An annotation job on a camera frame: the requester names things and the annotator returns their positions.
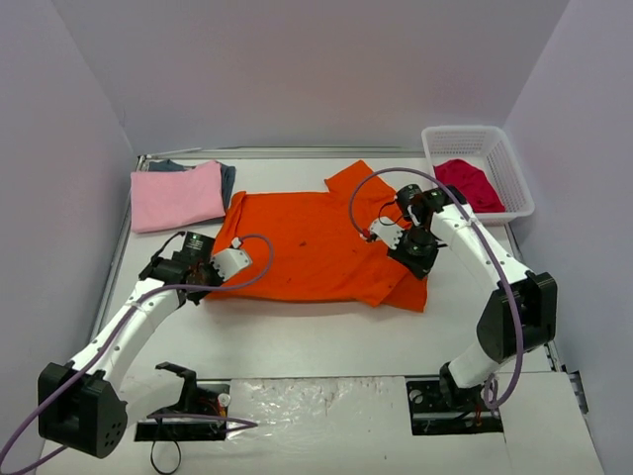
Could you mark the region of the orange t shirt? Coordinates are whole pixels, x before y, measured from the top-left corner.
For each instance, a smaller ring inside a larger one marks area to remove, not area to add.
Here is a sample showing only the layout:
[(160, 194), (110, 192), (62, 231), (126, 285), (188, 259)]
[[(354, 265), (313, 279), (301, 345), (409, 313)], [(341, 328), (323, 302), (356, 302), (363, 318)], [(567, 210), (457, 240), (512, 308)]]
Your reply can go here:
[(252, 265), (230, 279), (232, 296), (292, 303), (358, 301), (423, 312), (427, 283), (367, 243), (355, 227), (395, 220), (395, 191), (362, 160), (325, 179), (324, 192), (236, 193), (215, 248), (236, 237)]

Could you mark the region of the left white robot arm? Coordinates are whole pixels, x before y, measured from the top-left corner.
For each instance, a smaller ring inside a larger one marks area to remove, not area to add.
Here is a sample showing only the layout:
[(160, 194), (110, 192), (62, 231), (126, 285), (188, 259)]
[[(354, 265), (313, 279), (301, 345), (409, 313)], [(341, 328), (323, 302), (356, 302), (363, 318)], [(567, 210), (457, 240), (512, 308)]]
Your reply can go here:
[(184, 285), (220, 286), (211, 264), (215, 240), (182, 232), (182, 248), (154, 253), (120, 310), (70, 361), (49, 364), (38, 380), (39, 435), (104, 458), (112, 453), (131, 410), (119, 395), (123, 378), (157, 327), (188, 300)]

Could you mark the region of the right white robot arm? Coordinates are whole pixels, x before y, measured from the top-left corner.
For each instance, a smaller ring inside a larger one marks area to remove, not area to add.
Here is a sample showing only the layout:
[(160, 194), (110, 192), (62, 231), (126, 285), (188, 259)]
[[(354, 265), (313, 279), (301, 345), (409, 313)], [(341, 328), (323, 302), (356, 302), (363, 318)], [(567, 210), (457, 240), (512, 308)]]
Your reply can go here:
[(505, 251), (483, 227), (455, 188), (401, 189), (395, 202), (409, 222), (384, 241), (388, 256), (422, 279), (446, 247), (481, 286), (488, 300), (476, 326), (475, 342), (439, 372), (441, 402), (460, 409), (481, 390), (494, 400), (493, 374), (510, 359), (551, 341), (556, 333), (558, 286), (547, 272), (537, 274)]

